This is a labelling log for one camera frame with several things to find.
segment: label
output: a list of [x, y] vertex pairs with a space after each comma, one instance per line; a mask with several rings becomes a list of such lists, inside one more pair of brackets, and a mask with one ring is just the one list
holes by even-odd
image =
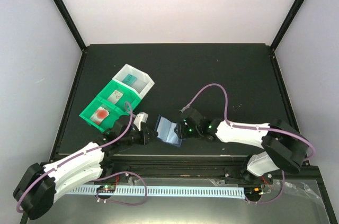
[[128, 74], [124, 79], [123, 79], [123, 83], [125, 85], [131, 86], [135, 81], [137, 80], [137, 78], [131, 74]]
[[114, 90], [114, 92], [108, 97], [107, 100], [115, 105], [122, 96], [123, 93], [119, 92], [118, 90]]
[[103, 107], [99, 107], [94, 114], [90, 117], [90, 120], [94, 122], [96, 125], [100, 125], [100, 123], [110, 115], [110, 112], [108, 112]]

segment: gray wall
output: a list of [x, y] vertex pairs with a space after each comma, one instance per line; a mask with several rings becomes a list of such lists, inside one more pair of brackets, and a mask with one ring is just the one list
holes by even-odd
[[294, 0], [63, 1], [93, 44], [271, 43]]
[[305, 0], [277, 49], [301, 132], [339, 218], [339, 0]]
[[19, 223], [12, 192], [48, 160], [81, 52], [52, 0], [0, 8], [0, 222]]

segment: white cable tray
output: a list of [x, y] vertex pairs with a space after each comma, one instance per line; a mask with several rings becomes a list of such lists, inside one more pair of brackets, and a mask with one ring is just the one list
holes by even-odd
[[[96, 189], [101, 185], [84, 184], [68, 192], [71, 195], [96, 195]], [[145, 187], [118, 185], [115, 192], [103, 192], [99, 195], [144, 196]], [[245, 199], [244, 188], [237, 187], [177, 187], [177, 186], [147, 186], [147, 196], [185, 196], [198, 198], [233, 198]]]

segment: white plastic bin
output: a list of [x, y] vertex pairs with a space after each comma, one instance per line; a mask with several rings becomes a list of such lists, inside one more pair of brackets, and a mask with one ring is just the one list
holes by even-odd
[[125, 64], [112, 79], [134, 91], [141, 100], [154, 85], [148, 74], [128, 64]]

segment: black table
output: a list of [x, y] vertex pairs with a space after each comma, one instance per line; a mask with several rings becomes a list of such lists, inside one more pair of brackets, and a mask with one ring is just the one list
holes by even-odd
[[[179, 109], [209, 83], [223, 85], [228, 93], [228, 118], [236, 122], [288, 121], [277, 79], [265, 44], [92, 44], [83, 61], [74, 99], [61, 129], [56, 152], [71, 154], [100, 133], [79, 114], [124, 64], [146, 72], [155, 82], [136, 112], [149, 114], [154, 128], [162, 115], [178, 121]], [[207, 89], [193, 104], [201, 113], [222, 118], [224, 96]], [[154, 141], [121, 149], [124, 155], [233, 155], [260, 153], [256, 147], [187, 139], [180, 148]]]

